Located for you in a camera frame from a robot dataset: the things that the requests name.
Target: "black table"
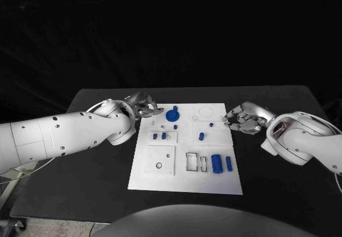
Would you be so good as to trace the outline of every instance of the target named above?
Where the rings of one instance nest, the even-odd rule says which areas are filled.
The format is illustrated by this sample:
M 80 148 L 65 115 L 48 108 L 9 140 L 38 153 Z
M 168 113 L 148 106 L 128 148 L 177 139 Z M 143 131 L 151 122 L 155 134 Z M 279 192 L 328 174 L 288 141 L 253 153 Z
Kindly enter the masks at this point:
M 305 111 L 327 119 L 305 86 L 84 89 L 68 112 L 86 111 L 104 99 L 125 99 L 141 90 L 158 103 L 224 102 L 230 110 L 252 101 L 278 114 Z M 342 194 L 332 172 L 317 159 L 299 166 L 270 155 L 260 147 L 265 129 L 255 136 L 233 132 L 243 196 L 129 190 L 139 125 L 125 144 L 113 146 L 104 141 L 99 147 L 57 158 L 32 175 L 12 209 L 14 217 L 110 223 L 156 206 L 208 204 L 266 215 L 319 236 L 342 236 Z

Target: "white board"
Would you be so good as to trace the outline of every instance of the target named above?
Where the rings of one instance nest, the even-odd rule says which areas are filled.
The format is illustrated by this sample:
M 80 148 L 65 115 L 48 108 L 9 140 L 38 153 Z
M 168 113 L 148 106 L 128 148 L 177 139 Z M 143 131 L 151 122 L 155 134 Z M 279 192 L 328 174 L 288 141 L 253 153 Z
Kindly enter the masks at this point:
M 169 122 L 166 112 L 175 105 L 179 120 Z M 159 107 L 165 108 L 165 112 L 142 119 L 129 189 L 243 195 L 231 133 L 221 121 L 221 117 L 227 114 L 226 104 L 159 104 Z M 153 140 L 155 132 L 158 138 L 164 132 L 175 137 L 177 132 L 177 139 L 169 142 L 162 139 Z M 205 133 L 204 141 L 200 141 L 200 132 Z M 153 159 L 148 158 L 149 148 L 153 148 Z M 169 155 L 172 152 L 171 148 L 174 148 L 174 159 L 165 160 L 166 153 Z M 187 171 L 187 153 L 197 153 L 198 171 Z M 224 167 L 221 174 L 213 172 L 211 155 L 216 154 L 221 155 Z M 231 158 L 233 172 L 227 168 L 227 156 Z M 207 158 L 207 172 L 203 172 L 201 157 Z M 165 166 L 168 175 L 164 174 L 164 167 L 156 168 L 155 163 L 162 159 L 164 162 L 174 161 L 174 173 L 171 173 L 172 163 Z

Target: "robotic hand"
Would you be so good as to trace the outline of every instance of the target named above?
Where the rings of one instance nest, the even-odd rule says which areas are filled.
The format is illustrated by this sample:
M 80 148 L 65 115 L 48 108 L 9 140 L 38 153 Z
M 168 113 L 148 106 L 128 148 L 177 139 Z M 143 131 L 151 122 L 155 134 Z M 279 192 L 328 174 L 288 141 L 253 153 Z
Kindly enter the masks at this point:
M 164 111 L 152 96 L 138 92 L 125 100 L 103 101 L 86 112 L 0 124 L 0 172 L 87 150 L 106 139 L 113 145 L 125 143 L 136 133 L 136 120 Z
M 230 118 L 237 115 L 239 123 Z M 267 128 L 262 147 L 295 164 L 305 165 L 315 157 L 327 168 L 342 175 L 342 132 L 322 118 L 304 112 L 278 116 L 252 102 L 237 106 L 223 117 L 226 126 L 243 133 L 256 134 Z

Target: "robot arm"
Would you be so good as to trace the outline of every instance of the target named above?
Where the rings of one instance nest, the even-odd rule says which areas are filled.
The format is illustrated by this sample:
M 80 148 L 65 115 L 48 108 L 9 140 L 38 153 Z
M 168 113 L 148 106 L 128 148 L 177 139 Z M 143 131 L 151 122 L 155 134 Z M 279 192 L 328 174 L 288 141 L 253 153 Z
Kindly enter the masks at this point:
M 132 97 L 138 98 L 138 94 L 146 95 L 148 103 L 138 99 L 130 103 L 109 99 L 93 113 L 68 113 L 0 124 L 0 171 L 87 150 L 106 139 L 113 145 L 126 142 L 136 133 L 136 120 L 164 112 L 146 93 Z
M 237 115 L 239 123 L 229 119 Z M 296 112 L 278 116 L 269 109 L 246 102 L 224 116 L 231 130 L 256 134 L 267 128 L 262 147 L 289 162 L 305 165 L 315 157 L 327 168 L 342 175 L 342 135 L 338 128 L 317 116 Z

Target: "black cable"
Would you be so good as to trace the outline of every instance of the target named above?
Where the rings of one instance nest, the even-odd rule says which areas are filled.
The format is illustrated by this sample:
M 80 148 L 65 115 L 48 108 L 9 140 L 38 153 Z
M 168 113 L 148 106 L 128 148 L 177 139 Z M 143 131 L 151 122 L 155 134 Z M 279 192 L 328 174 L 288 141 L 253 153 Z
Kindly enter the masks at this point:
M 93 232 L 93 229 L 94 229 L 94 226 L 96 226 L 96 223 L 94 223 L 94 225 L 93 225 L 93 227 L 91 227 L 91 231 L 90 231 L 90 237 L 91 237 L 91 232 Z

